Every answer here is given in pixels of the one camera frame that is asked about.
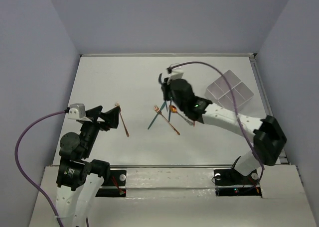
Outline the copper fork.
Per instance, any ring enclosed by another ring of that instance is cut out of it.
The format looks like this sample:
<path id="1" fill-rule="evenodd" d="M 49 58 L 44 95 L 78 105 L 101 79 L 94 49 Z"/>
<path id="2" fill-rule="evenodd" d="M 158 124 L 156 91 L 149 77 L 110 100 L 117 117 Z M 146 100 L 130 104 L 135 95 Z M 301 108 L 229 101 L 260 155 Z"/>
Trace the copper fork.
<path id="1" fill-rule="evenodd" d="M 120 110 L 119 110 L 119 116 L 120 116 L 120 119 L 121 119 L 121 121 L 122 121 L 122 124 L 123 124 L 124 130 L 125 130 L 126 136 L 129 137 L 130 134 L 129 134 L 129 132 L 128 132 L 128 129 L 127 129 L 127 127 L 126 127 L 126 124 L 125 124 L 124 119 L 123 119 L 123 116 L 122 116 L 121 106 L 120 106 L 120 104 L 119 104 L 118 102 L 115 103 L 115 106 L 116 106 L 116 107 L 119 107 L 119 109 L 120 109 Z"/>
<path id="2" fill-rule="evenodd" d="M 166 122 L 167 124 L 175 131 L 177 135 L 180 135 L 179 131 L 168 121 L 168 119 L 162 114 L 160 111 L 160 108 L 157 105 L 154 105 L 154 110 L 159 114 Z"/>

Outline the copper bowl silver spoon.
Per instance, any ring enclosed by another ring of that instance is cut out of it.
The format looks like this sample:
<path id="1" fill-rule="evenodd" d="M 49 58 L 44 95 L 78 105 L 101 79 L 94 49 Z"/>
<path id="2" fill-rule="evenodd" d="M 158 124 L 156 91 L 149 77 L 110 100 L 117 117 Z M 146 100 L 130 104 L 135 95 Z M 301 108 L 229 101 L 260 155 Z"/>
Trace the copper bowl silver spoon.
<path id="1" fill-rule="evenodd" d="M 186 117 L 184 117 L 182 114 L 180 114 L 175 106 L 170 105 L 170 106 L 169 106 L 169 110 L 170 110 L 172 113 L 177 114 L 177 115 L 178 115 L 179 117 L 181 117 L 184 121 L 186 121 L 189 125 L 195 126 L 194 121 L 190 121 L 189 119 L 187 119 Z"/>

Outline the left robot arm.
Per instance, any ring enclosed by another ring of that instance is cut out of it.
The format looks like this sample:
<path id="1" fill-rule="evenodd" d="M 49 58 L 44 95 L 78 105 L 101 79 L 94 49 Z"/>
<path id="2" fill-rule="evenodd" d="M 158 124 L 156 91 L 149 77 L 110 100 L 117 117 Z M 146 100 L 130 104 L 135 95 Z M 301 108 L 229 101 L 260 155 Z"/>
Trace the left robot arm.
<path id="1" fill-rule="evenodd" d="M 79 132 L 68 132 L 60 139 L 60 163 L 57 174 L 56 218 L 65 227 L 82 227 L 86 223 L 99 188 L 110 180 L 110 163 L 87 161 L 98 133 L 116 129 L 120 107 L 107 112 L 102 106 L 86 110 L 84 104 L 72 104 L 66 110 L 68 119 L 79 122 Z"/>

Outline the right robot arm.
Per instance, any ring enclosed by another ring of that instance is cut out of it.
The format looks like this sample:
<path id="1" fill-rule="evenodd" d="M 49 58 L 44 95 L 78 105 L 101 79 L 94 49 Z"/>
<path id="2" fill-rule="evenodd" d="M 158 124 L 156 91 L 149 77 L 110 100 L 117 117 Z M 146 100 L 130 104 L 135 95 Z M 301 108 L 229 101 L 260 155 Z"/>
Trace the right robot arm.
<path id="1" fill-rule="evenodd" d="M 287 143 L 287 138 L 278 120 L 267 115 L 265 118 L 250 117 L 225 109 L 210 100 L 194 94 L 192 86 L 174 74 L 158 79 L 165 101 L 173 102 L 192 122 L 213 125 L 245 138 L 250 151 L 236 159 L 229 177 L 234 183 L 243 182 L 259 167 L 274 166 Z"/>

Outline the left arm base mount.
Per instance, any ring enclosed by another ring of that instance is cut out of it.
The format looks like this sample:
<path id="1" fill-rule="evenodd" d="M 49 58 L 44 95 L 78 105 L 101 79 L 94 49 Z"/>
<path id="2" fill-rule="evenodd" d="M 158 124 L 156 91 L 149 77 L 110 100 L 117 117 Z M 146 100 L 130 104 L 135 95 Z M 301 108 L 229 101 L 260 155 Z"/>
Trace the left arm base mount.
<path id="1" fill-rule="evenodd" d="M 99 188 L 96 197 L 124 198 L 126 197 L 127 171 L 125 169 L 111 169 L 111 175 Z"/>

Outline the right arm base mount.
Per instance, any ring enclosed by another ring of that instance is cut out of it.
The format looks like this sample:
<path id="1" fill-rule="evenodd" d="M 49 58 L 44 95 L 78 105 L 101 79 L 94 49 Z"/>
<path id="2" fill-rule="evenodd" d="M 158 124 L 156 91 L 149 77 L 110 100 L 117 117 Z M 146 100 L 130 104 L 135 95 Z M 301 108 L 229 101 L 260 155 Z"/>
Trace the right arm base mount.
<path id="1" fill-rule="evenodd" d="M 211 181 L 218 197 L 262 196 L 257 170 L 242 176 L 233 169 L 215 169 Z"/>

